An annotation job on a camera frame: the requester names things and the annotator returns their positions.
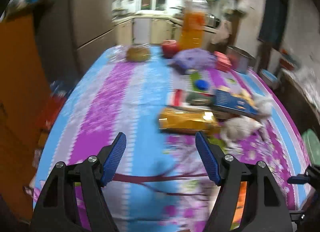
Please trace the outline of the orange white paper bag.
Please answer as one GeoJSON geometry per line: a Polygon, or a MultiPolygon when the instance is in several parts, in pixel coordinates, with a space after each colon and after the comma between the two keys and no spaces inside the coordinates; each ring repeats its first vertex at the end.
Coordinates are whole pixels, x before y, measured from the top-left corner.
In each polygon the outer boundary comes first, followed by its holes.
{"type": "Polygon", "coordinates": [[[246,192],[247,192],[247,182],[241,182],[238,201],[236,204],[236,209],[235,209],[233,221],[231,224],[231,230],[234,230],[240,226],[242,215],[244,212],[245,201],[246,201],[246,192]]]}

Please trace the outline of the white cloth rag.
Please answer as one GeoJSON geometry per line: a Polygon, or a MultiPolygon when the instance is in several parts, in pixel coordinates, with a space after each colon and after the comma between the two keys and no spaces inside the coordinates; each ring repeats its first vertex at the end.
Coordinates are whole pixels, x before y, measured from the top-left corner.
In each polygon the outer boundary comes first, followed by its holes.
{"type": "Polygon", "coordinates": [[[272,115],[271,95],[261,96],[253,94],[253,101],[258,110],[254,118],[248,116],[238,116],[228,119],[223,124],[220,131],[220,138],[225,142],[228,149],[236,149],[236,142],[245,140],[255,131],[265,126],[265,121],[272,115]]]}

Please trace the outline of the blue cigarette carton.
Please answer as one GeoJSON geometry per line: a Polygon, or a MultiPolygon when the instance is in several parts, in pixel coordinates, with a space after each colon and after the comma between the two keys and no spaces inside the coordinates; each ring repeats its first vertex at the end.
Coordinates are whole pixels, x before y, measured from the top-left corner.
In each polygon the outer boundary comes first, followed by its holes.
{"type": "Polygon", "coordinates": [[[221,89],[215,91],[212,107],[225,113],[255,118],[258,109],[251,96],[235,94],[221,89]]]}

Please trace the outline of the gold foil snack packet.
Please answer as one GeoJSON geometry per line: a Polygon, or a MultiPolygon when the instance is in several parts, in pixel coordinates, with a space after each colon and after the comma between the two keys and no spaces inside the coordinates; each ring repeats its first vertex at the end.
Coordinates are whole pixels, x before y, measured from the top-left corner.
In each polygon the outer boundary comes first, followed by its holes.
{"type": "Polygon", "coordinates": [[[211,111],[182,110],[165,107],[158,117],[159,128],[162,131],[196,134],[203,131],[213,135],[220,131],[221,125],[211,111]]]}

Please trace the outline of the green scouring pad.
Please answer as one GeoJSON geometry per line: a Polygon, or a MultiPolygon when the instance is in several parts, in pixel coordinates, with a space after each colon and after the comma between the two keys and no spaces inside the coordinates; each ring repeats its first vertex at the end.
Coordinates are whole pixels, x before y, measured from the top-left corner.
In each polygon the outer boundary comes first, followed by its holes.
{"type": "Polygon", "coordinates": [[[186,102],[192,106],[212,106],[214,95],[199,92],[189,92],[186,96],[186,102]]]}

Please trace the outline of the green lined trash bin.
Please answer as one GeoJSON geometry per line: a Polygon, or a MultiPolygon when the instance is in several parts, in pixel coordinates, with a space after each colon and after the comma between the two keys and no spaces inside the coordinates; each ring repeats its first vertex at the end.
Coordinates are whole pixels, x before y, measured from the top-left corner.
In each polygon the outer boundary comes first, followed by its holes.
{"type": "Polygon", "coordinates": [[[313,130],[308,129],[302,134],[302,139],[308,152],[311,164],[319,165],[320,143],[316,133],[313,130]]]}

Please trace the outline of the orange wooden cabinet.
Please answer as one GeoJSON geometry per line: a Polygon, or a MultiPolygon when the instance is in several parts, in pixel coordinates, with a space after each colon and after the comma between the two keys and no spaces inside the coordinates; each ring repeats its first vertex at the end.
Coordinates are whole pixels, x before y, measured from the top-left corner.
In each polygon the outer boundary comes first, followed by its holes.
{"type": "Polygon", "coordinates": [[[33,17],[1,23],[1,196],[15,217],[30,220],[23,192],[35,175],[37,118],[50,96],[35,43],[33,17]]]}

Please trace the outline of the blue bottle cap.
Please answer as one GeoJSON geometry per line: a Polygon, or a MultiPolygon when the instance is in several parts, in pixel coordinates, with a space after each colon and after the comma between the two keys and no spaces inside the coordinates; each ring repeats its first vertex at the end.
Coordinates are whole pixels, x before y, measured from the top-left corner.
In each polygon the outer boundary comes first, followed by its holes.
{"type": "Polygon", "coordinates": [[[207,91],[209,89],[209,83],[205,80],[195,80],[194,85],[197,89],[207,91]]]}

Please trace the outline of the red white medicine box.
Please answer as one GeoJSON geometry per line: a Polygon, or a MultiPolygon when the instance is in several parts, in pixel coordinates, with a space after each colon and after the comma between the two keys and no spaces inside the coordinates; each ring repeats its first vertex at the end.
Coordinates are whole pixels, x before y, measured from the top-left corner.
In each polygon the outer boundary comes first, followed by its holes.
{"type": "Polygon", "coordinates": [[[176,108],[187,108],[190,103],[187,102],[188,91],[182,89],[174,89],[167,94],[166,106],[176,108]]]}

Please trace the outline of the red small box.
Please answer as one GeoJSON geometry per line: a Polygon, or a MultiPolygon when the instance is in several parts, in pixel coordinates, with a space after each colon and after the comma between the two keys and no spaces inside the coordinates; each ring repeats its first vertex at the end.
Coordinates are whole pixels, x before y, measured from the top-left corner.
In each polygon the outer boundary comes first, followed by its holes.
{"type": "Polygon", "coordinates": [[[215,68],[219,71],[229,72],[231,69],[231,61],[229,58],[221,52],[214,52],[214,56],[216,57],[215,68]]]}

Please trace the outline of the floral purple blue tablecloth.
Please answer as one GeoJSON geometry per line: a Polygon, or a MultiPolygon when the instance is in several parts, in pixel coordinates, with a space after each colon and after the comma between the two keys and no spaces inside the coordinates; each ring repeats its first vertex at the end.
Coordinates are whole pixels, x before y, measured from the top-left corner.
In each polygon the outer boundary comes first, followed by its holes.
{"type": "Polygon", "coordinates": [[[87,71],[50,131],[34,197],[57,162],[82,162],[122,132],[125,152],[113,181],[103,188],[119,230],[202,231],[215,184],[207,177],[194,136],[160,131],[159,113],[172,91],[191,90],[194,79],[234,92],[245,89],[270,96],[272,91],[253,71],[223,73],[210,68],[183,76],[169,67],[160,47],[150,51],[149,61],[128,63],[110,48],[87,71]]]}

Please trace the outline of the wrapped brown bun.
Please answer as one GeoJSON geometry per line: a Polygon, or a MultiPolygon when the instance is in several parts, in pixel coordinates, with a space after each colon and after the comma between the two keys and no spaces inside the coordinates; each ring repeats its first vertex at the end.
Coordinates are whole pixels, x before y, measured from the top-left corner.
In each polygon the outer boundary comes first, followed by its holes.
{"type": "Polygon", "coordinates": [[[145,62],[150,59],[151,51],[148,45],[134,45],[128,48],[126,60],[129,62],[145,62]]]}

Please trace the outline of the red apple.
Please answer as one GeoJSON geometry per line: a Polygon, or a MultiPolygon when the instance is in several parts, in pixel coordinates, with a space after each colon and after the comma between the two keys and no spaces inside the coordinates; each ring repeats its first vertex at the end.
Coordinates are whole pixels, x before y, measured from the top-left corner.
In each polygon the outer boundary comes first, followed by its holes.
{"type": "Polygon", "coordinates": [[[163,56],[165,58],[173,58],[180,51],[180,47],[176,40],[165,40],[161,44],[163,56]]]}

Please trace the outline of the grey refrigerator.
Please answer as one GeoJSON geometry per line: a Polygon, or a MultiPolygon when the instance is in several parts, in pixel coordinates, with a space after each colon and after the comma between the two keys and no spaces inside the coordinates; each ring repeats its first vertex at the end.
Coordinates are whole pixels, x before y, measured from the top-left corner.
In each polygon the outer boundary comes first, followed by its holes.
{"type": "Polygon", "coordinates": [[[79,75],[112,41],[112,0],[49,0],[40,20],[39,52],[51,74],[79,75]]]}

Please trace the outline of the orange juice bottle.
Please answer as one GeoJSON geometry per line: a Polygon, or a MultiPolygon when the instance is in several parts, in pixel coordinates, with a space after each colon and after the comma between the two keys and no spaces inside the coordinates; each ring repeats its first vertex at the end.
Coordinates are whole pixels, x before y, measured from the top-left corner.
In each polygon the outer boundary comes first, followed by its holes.
{"type": "Polygon", "coordinates": [[[186,0],[179,46],[181,50],[202,46],[208,3],[206,0],[186,0]]]}

